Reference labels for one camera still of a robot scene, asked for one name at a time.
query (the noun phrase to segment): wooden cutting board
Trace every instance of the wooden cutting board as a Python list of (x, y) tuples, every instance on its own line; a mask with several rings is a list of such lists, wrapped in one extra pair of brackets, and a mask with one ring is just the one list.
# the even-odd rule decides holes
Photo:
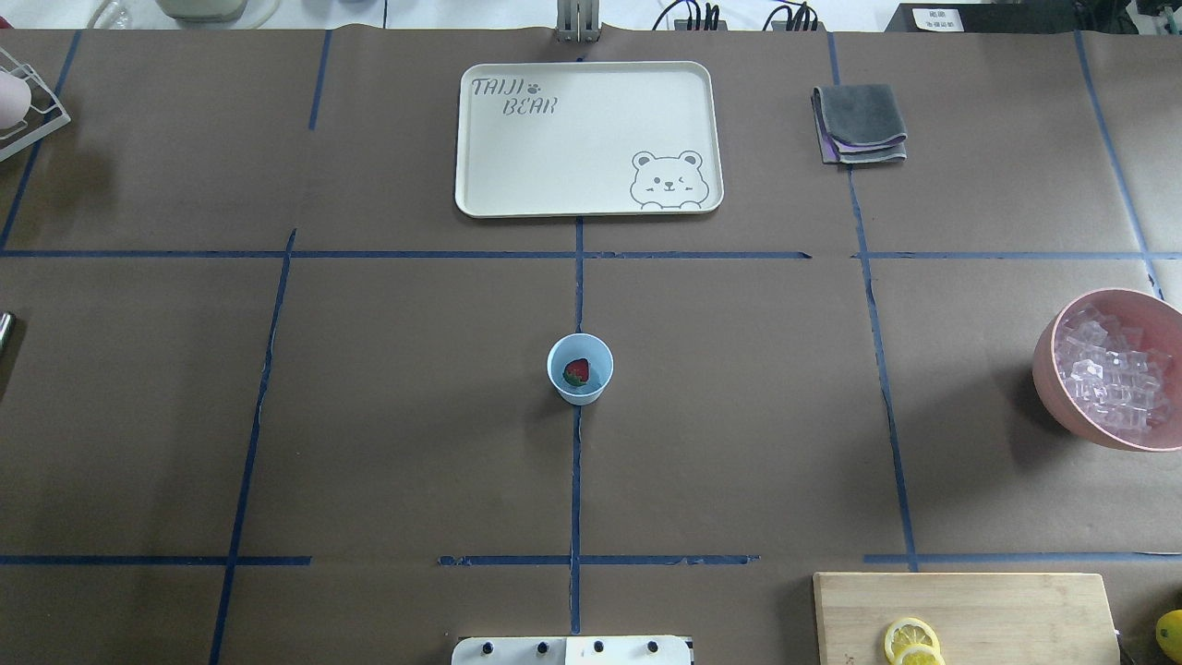
[(1104, 580), (1074, 573), (817, 573), (821, 665), (885, 665), (883, 633), (916, 617), (947, 665), (1118, 665)]

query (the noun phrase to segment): lemon slice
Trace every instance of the lemon slice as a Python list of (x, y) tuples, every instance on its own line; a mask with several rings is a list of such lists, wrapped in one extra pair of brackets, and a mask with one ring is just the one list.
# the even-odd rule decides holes
[(926, 644), (913, 644), (891, 663), (894, 665), (944, 665), (944, 657)]
[(897, 663), (900, 654), (911, 645), (928, 646), (937, 656), (940, 654), (940, 639), (936, 638), (936, 632), (931, 630), (931, 626), (915, 617), (904, 617), (886, 628), (886, 634), (883, 637), (883, 652), (886, 653), (888, 663)]

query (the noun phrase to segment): bear illustration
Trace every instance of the bear illustration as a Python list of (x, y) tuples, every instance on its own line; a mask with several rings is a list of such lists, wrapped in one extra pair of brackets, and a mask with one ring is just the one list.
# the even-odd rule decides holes
[(636, 180), (632, 198), (647, 209), (701, 209), (710, 188), (702, 178), (702, 155), (686, 150), (676, 157), (657, 157), (652, 152), (632, 156)]

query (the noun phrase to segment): blue paper cup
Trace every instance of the blue paper cup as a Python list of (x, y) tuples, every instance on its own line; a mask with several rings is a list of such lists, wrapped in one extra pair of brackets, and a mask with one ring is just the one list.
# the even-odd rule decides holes
[[(572, 360), (587, 359), (589, 378), (585, 386), (571, 386), (563, 379), (563, 371)], [(611, 358), (611, 350), (603, 340), (586, 332), (576, 332), (559, 340), (550, 350), (546, 358), (546, 372), (550, 374), (550, 383), (564, 400), (576, 406), (589, 405), (597, 399), (603, 390), (611, 382), (611, 373), (615, 369), (615, 360)]]

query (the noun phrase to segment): lemon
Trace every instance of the lemon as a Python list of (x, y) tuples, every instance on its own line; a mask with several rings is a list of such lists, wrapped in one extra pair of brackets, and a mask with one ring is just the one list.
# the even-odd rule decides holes
[[(888, 663), (897, 663), (900, 654), (913, 645), (930, 647), (936, 656), (940, 656), (940, 639), (936, 638), (936, 632), (931, 630), (931, 626), (915, 617), (904, 617), (895, 621), (883, 635), (883, 652), (886, 654)], [(924, 663), (929, 661), (915, 660), (915, 665)], [(943, 663), (943, 660), (931, 660), (930, 663)]]
[(913, 644), (891, 663), (894, 665), (944, 665), (944, 657), (926, 644)]
[(1182, 609), (1167, 612), (1157, 620), (1157, 646), (1175, 663), (1182, 663)]

